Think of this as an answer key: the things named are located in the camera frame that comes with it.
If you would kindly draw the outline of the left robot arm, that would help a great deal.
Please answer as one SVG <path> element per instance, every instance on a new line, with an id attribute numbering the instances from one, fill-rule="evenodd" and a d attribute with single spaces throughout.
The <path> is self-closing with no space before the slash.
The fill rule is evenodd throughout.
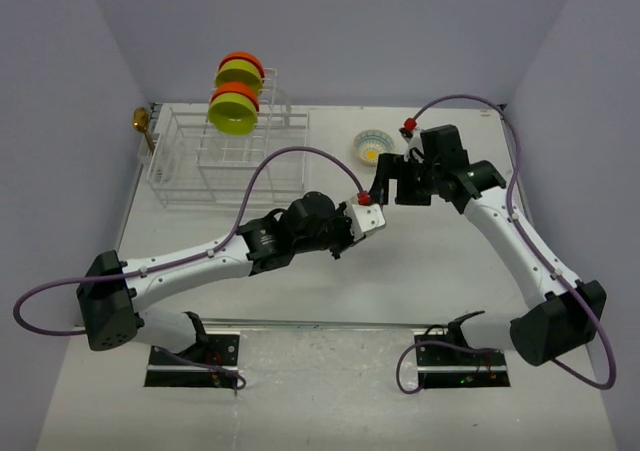
<path id="1" fill-rule="evenodd" d="M 200 247 L 124 263 L 114 251 L 95 258 L 77 291 L 91 350 L 128 342 L 149 344 L 187 364 L 213 356 L 201 318 L 166 312 L 158 302 L 209 283 L 255 276 L 288 266 L 298 254 L 328 251 L 334 258 L 384 226 L 377 205 L 356 198 L 334 204 L 309 192 Z"/>

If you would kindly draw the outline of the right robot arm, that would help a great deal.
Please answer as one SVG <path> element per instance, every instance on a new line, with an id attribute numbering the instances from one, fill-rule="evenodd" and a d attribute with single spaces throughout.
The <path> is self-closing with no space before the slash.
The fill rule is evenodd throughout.
<path id="1" fill-rule="evenodd" d="M 428 206 L 439 197 L 471 222 L 516 281 L 527 312 L 508 335 L 529 364 L 540 366 L 589 343 L 606 303 L 596 281 L 584 282 L 541 240 L 508 195 L 489 161 L 471 162 L 458 129 L 445 125 L 414 134 L 408 151 L 383 153 L 369 190 L 380 205 Z"/>

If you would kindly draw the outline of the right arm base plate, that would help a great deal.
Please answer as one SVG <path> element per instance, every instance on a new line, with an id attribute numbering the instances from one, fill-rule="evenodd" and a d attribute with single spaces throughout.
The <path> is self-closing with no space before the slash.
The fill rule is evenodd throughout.
<path id="1" fill-rule="evenodd" d="M 420 389 L 506 388 L 511 385 L 505 356 L 461 353 L 441 346 L 415 349 Z"/>

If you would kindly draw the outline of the blue yellow patterned bowl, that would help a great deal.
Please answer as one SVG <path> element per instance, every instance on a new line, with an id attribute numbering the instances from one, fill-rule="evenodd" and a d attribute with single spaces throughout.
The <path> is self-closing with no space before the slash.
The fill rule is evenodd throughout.
<path id="1" fill-rule="evenodd" d="M 379 129 L 363 130 L 353 139 L 355 157 L 368 166 L 376 166 L 380 155 L 394 150 L 395 142 L 391 135 Z"/>

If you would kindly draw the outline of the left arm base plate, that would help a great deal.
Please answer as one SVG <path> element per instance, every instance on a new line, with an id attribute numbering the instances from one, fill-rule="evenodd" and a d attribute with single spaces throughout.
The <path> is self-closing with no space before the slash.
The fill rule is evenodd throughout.
<path id="1" fill-rule="evenodd" d="M 209 347 L 201 353 L 185 356 L 186 360 L 221 366 L 237 373 L 240 348 L 239 333 L 207 335 Z M 234 389 L 236 376 L 186 365 L 151 348 L 144 386 L 147 388 Z"/>

